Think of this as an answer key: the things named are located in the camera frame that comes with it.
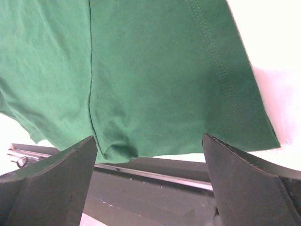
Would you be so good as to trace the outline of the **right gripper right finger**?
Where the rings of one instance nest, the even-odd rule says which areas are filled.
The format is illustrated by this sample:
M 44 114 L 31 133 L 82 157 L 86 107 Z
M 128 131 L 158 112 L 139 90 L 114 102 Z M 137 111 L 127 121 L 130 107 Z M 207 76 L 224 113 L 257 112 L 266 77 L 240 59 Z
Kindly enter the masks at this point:
M 224 226 L 299 226 L 301 173 L 204 134 L 202 146 Z

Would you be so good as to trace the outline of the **green t shirt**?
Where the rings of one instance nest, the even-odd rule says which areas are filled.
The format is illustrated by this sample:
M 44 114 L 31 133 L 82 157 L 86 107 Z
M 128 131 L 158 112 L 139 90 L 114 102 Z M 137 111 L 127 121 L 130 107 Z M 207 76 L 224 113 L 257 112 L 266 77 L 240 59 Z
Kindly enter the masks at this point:
M 280 146 L 225 0 L 3 0 L 0 111 L 98 163 Z

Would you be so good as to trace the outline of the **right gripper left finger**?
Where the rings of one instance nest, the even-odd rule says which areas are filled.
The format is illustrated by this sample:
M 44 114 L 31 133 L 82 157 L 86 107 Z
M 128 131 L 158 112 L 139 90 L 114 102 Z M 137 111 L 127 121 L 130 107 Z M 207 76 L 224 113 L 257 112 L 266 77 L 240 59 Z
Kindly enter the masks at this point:
M 97 155 L 89 136 L 0 177 L 2 226 L 78 226 Z

